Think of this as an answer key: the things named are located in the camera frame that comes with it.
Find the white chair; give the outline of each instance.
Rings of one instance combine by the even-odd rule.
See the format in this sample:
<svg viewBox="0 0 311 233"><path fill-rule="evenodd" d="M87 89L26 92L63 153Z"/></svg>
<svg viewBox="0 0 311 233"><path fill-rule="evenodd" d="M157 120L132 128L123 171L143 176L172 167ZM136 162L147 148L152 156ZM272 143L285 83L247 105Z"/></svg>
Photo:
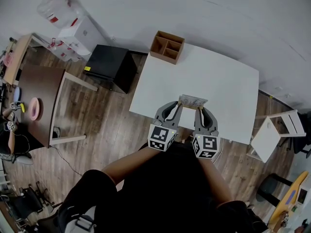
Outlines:
<svg viewBox="0 0 311 233"><path fill-rule="evenodd" d="M281 117L289 133L280 134L271 121L271 118ZM297 110L273 114L269 116L257 116L255 119L265 119L255 137L252 137L252 148L248 156L267 162L281 137L306 136Z"/></svg>

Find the pink plate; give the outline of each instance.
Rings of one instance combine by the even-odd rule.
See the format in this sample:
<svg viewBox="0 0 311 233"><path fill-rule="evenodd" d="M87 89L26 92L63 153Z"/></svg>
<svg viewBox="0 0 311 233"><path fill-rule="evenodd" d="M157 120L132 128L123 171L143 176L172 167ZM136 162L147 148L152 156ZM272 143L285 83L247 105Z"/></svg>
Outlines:
<svg viewBox="0 0 311 233"><path fill-rule="evenodd" d="M29 108L28 108L28 113L29 113L30 119L32 121L35 121L39 116L39 112L40 112L39 100L37 98L32 98L30 103L29 103Z"/></svg>

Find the blue object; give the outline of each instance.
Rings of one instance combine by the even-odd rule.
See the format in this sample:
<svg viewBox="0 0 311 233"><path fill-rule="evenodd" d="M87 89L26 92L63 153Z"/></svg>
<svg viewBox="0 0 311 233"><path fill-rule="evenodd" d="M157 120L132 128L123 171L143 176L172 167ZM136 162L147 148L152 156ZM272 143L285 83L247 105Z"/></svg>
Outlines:
<svg viewBox="0 0 311 233"><path fill-rule="evenodd" d="M20 98L20 88L17 86L14 91L13 102L19 101Z"/></svg>
<svg viewBox="0 0 311 233"><path fill-rule="evenodd" d="M286 205L288 205L292 201L292 198L295 195L295 193L296 193L296 190L292 191L292 194L289 196L288 200L285 203Z"/></svg>

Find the black box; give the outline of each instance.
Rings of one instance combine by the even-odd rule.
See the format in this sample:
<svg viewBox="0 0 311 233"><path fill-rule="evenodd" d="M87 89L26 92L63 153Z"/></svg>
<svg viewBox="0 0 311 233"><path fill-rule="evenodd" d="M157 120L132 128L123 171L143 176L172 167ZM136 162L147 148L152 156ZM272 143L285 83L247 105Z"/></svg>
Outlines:
<svg viewBox="0 0 311 233"><path fill-rule="evenodd" d="M137 67L129 49L97 45L84 73L104 88L128 93Z"/></svg>

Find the white wall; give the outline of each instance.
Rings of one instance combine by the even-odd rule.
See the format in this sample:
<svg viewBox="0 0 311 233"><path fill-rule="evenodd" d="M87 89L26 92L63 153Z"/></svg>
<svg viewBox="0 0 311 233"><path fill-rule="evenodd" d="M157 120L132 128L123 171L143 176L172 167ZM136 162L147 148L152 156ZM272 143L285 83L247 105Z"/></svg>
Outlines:
<svg viewBox="0 0 311 233"><path fill-rule="evenodd" d="M29 32L56 36L36 12L40 1L0 0L0 41ZM80 1L117 46L147 52L157 30L175 33L258 69L262 90L311 108L311 0Z"/></svg>

